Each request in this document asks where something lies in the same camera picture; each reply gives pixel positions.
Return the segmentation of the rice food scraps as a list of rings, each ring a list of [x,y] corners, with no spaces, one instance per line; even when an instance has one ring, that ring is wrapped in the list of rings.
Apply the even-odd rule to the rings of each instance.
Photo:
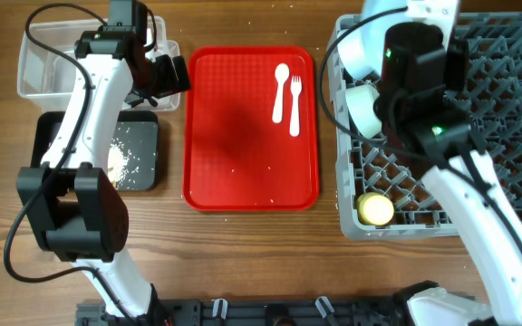
[[[121,123],[115,130],[108,156],[108,178],[117,190],[137,189],[140,185],[142,139],[137,139],[138,124]]]

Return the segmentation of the light blue small bowl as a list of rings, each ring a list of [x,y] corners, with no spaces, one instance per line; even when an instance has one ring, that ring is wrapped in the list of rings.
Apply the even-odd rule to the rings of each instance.
[[[382,49],[383,37],[366,26],[351,32],[337,45],[345,70],[355,80],[371,73],[381,74]]]

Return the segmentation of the white plastic spoon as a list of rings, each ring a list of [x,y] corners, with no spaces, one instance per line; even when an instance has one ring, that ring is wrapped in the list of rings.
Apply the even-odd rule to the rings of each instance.
[[[277,82],[275,103],[272,112],[272,121],[280,123],[283,119],[284,111],[284,86],[289,78],[289,67],[285,63],[279,63],[275,68],[275,79]]]

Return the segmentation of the mint green bowl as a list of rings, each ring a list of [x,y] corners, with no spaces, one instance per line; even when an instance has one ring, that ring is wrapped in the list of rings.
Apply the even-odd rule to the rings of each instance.
[[[371,84],[348,89],[345,100],[355,128],[367,139],[372,139],[382,131],[382,122],[376,116],[374,103],[379,93]]]

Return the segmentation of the white plastic fork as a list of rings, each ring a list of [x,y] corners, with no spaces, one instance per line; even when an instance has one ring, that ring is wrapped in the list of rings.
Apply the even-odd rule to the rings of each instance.
[[[300,134],[300,110],[299,96],[303,89],[300,76],[294,76],[290,84],[290,92],[292,94],[292,110],[290,118],[289,133],[292,137],[298,137]]]

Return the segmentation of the yellow plastic cup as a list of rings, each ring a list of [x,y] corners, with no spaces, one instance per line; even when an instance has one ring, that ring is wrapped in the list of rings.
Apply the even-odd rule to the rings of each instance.
[[[392,201],[388,197],[374,192],[358,197],[357,211],[360,221],[366,225],[387,225],[394,216]]]

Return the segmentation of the light blue plate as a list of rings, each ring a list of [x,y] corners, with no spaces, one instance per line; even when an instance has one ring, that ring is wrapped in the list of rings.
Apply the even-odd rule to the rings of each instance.
[[[366,0],[362,8],[362,14],[365,18],[370,18],[379,13],[402,8],[406,5],[406,0]],[[382,67],[382,51],[386,31],[394,24],[405,21],[405,13],[388,14],[372,20],[361,28],[363,49],[367,63],[374,70],[380,70]]]

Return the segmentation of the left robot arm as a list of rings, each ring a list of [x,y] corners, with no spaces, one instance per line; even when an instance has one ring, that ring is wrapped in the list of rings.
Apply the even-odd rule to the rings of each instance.
[[[155,103],[190,87],[182,57],[148,57],[156,43],[155,18],[145,4],[111,2],[108,17],[74,45],[75,84],[51,146],[16,180],[17,220],[29,222],[42,250],[88,277],[116,325],[173,322],[131,258],[128,209],[108,177],[123,105]]]

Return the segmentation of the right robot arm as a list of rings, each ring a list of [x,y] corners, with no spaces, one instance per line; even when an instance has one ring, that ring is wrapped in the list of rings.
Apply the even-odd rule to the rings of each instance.
[[[444,311],[468,325],[522,325],[522,223],[469,115],[444,98],[463,87],[467,57],[467,46],[446,39],[435,24],[402,22],[384,36],[375,113],[405,157],[425,163],[422,184],[456,226],[489,299],[488,310],[474,317],[469,302],[453,308],[414,295],[409,312],[431,324]]]

